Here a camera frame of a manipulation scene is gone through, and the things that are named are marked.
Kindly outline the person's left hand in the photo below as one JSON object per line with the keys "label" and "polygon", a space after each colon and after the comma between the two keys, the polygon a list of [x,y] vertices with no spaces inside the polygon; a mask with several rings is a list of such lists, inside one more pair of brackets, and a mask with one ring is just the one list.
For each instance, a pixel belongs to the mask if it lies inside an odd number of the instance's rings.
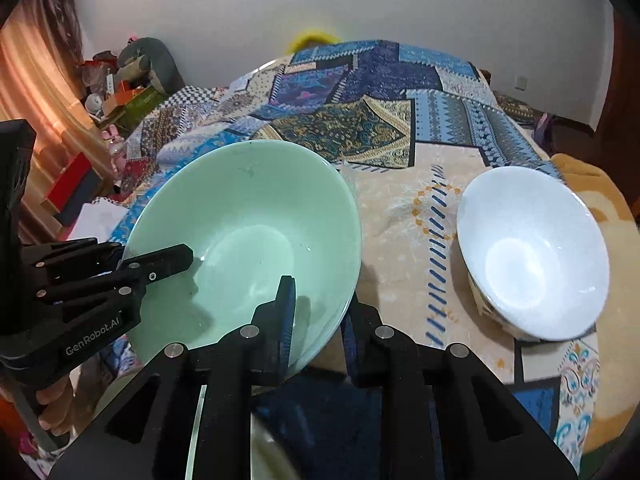
{"label": "person's left hand", "polygon": [[43,406],[38,416],[39,426],[55,436],[68,434],[73,427],[74,388],[70,376],[66,375],[36,393],[36,399]]}

